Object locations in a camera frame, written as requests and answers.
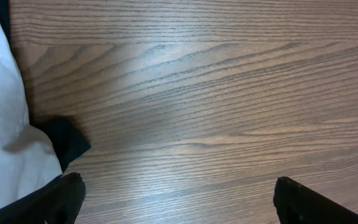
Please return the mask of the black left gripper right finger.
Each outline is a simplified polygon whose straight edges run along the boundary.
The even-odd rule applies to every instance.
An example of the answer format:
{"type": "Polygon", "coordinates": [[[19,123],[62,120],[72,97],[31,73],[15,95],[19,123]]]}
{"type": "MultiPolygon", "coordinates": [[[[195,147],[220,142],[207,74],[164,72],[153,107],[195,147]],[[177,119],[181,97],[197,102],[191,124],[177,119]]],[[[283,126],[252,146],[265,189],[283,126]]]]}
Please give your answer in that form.
{"type": "Polygon", "coordinates": [[[279,177],[273,204],[281,224],[358,224],[358,214],[289,177],[279,177]]]}

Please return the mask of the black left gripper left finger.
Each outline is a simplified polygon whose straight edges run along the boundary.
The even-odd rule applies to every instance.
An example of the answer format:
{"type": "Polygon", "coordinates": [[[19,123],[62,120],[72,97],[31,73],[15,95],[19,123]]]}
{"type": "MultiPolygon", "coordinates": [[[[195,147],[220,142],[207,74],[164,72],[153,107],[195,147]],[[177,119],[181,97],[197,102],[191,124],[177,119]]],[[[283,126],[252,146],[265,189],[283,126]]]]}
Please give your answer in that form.
{"type": "Polygon", "coordinates": [[[73,224],[85,197],[81,175],[72,172],[1,208],[0,224],[73,224]]]}

